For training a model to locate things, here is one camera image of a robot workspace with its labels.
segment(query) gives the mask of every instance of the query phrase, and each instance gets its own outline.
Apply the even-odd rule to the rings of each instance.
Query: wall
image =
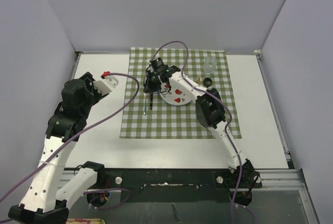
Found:
[[[159,47],[262,48],[285,0],[49,0],[78,51]]]
[[[321,223],[332,217],[332,15],[331,0],[287,0],[263,47],[287,141]]]
[[[0,0],[0,195],[38,165],[75,52],[47,0]],[[19,204],[24,184],[1,204]]]

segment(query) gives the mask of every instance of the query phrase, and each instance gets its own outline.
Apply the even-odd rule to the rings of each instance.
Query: table surface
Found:
[[[89,71],[98,79],[104,71],[127,73],[129,54],[81,54],[75,78]],[[227,55],[230,79],[242,139],[238,147],[256,169],[288,168],[272,108],[254,55]],[[87,125],[121,108],[126,78],[93,106]],[[122,113],[84,133],[70,154],[66,167],[86,161],[107,168],[228,168],[215,139],[124,139],[120,138]]]

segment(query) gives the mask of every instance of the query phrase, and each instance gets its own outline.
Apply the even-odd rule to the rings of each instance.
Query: clear glass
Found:
[[[207,56],[204,59],[203,70],[205,74],[211,74],[216,71],[217,58],[214,56]]]

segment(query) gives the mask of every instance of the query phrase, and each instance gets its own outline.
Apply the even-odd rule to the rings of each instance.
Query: placemat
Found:
[[[149,66],[149,60],[157,49],[155,48],[131,48],[129,74],[136,77],[143,84],[145,70]],[[204,58],[215,56],[218,59],[217,70],[210,74],[213,80],[213,88],[216,88],[223,102],[226,103],[233,115],[230,130],[234,138],[241,138],[237,110],[234,100],[229,69],[224,51],[190,50],[189,60],[185,74],[193,81],[206,77],[203,71]],[[175,65],[180,69],[183,67],[186,50],[163,49],[157,57],[161,57],[168,66]],[[136,91],[136,83],[127,80],[125,101],[128,101]],[[171,106],[166,104],[160,96],[153,96],[153,108],[147,107],[147,115],[144,115],[144,93],[143,88],[133,102],[123,110],[121,138],[147,138],[147,139],[213,139],[209,130],[202,127],[196,119],[196,108],[192,102],[185,106]]]

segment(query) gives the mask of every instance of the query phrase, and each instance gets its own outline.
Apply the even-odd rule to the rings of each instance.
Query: green checkered cloth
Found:
[[[129,75],[136,77],[143,84],[145,70],[149,66],[149,60],[157,49],[154,48],[131,48]],[[193,81],[205,78],[203,71],[204,58],[215,56],[218,60],[217,70],[210,74],[213,80],[212,87],[216,88],[223,102],[231,110],[233,121],[230,130],[234,138],[241,138],[233,89],[230,81],[227,59],[224,51],[201,51],[190,50],[189,60],[185,68],[185,74]],[[186,50],[163,49],[157,57],[169,66],[175,65],[180,69],[183,67]],[[136,91],[136,83],[127,80],[125,101],[128,101]],[[138,96],[123,111],[121,138],[146,138],[146,139],[213,139],[209,130],[202,127],[196,118],[196,107],[194,103],[185,106],[171,106],[165,103],[155,93],[153,96],[153,107],[147,105],[147,115],[144,115],[144,93],[141,87]]]

